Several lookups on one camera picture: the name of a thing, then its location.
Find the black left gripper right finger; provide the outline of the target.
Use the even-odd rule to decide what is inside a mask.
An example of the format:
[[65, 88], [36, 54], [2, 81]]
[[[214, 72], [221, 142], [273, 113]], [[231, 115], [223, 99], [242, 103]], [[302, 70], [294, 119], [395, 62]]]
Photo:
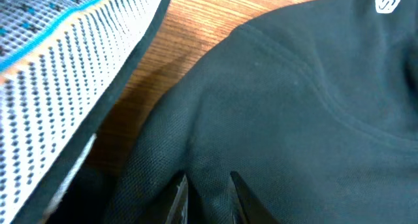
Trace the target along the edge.
[[236, 171], [230, 173], [229, 192], [234, 224], [280, 224]]

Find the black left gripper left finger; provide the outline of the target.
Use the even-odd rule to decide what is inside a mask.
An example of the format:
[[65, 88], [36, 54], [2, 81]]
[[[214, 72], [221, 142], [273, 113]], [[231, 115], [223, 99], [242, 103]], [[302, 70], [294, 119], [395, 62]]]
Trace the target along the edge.
[[158, 194], [143, 213], [143, 223], [187, 223], [189, 185], [186, 175], [178, 174]]

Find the black polo shirt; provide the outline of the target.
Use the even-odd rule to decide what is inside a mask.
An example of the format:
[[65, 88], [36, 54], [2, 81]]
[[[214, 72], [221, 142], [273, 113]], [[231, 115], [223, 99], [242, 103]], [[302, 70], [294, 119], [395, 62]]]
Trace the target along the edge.
[[417, 0], [316, 0], [237, 27], [159, 100], [119, 178], [81, 170], [50, 223], [233, 223], [230, 173], [280, 223], [417, 222]]

